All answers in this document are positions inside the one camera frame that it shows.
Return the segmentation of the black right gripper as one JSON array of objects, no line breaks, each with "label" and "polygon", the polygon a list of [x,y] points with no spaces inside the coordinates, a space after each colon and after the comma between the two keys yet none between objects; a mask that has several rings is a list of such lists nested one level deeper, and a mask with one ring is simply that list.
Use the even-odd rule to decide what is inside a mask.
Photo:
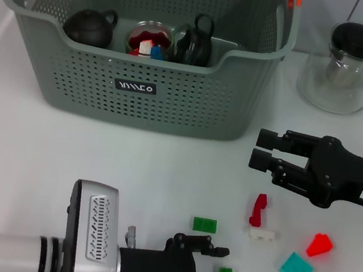
[{"label": "black right gripper", "polygon": [[[363,157],[346,150],[339,139],[317,138],[291,130],[279,136],[261,129],[256,146],[309,157],[307,171],[312,175],[313,183],[307,196],[315,206],[327,209],[339,200],[363,206]],[[253,149],[248,166],[271,172],[274,185],[306,190],[308,175],[305,169],[272,157],[271,153]]]}]

